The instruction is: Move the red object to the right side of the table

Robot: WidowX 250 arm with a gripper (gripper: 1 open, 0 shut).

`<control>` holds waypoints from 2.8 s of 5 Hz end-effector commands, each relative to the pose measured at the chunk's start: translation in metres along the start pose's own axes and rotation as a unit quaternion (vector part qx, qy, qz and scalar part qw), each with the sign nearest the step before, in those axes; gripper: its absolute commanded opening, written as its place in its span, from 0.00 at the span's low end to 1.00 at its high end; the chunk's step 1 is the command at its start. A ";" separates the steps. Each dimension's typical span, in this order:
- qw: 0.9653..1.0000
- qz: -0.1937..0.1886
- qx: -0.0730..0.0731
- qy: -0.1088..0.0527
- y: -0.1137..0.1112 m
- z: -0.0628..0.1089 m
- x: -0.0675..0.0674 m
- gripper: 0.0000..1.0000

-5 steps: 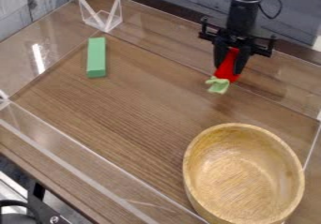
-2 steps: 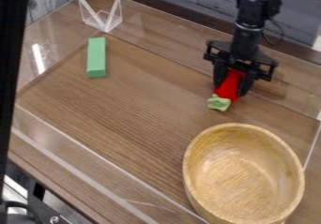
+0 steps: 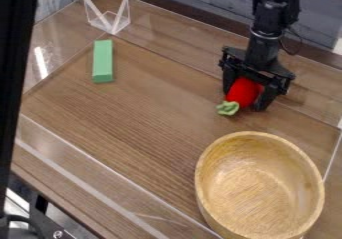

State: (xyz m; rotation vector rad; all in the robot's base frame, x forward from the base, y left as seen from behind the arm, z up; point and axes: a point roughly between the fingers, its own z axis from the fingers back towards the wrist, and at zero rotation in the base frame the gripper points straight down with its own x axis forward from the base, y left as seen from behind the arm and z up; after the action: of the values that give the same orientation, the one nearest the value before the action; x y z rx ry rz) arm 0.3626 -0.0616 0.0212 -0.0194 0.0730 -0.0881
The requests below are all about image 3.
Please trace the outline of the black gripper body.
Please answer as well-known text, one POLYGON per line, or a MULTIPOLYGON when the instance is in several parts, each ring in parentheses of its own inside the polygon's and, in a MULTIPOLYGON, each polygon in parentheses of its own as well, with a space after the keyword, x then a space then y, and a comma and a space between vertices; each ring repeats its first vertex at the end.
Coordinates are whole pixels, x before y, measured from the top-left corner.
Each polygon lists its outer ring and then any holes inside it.
POLYGON ((258 84, 267 84, 271 80, 278 80, 282 87, 281 95, 286 95, 296 74, 282 66, 278 59, 263 66, 257 66, 245 61, 245 56, 245 50, 225 46, 218 63, 219 67, 231 66, 238 72, 238 77, 245 77, 258 84))

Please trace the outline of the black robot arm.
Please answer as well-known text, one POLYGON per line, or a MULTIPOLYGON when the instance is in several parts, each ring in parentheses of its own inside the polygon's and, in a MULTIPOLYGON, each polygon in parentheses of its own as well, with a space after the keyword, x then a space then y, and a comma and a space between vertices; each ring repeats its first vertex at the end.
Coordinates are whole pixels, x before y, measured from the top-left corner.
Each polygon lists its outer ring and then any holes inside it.
POLYGON ((298 21, 300 12, 300 0, 253 0, 247 49, 222 48, 225 100, 219 114, 234 115, 245 108, 265 111, 277 97, 288 94, 296 74, 281 64, 278 54, 285 48, 285 31, 298 21))

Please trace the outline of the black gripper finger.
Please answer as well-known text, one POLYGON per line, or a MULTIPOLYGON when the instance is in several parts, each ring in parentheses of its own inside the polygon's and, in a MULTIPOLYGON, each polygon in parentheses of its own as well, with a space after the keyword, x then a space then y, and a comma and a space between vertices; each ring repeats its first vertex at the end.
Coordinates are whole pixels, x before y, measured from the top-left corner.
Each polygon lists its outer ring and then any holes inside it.
POLYGON ((271 80, 267 84, 259 84, 258 90, 259 93, 253 107, 255 111, 265 111, 282 93, 281 83, 278 80, 271 80))
POLYGON ((238 72, 231 66, 223 66, 223 92, 229 93, 231 86, 238 78, 238 72))

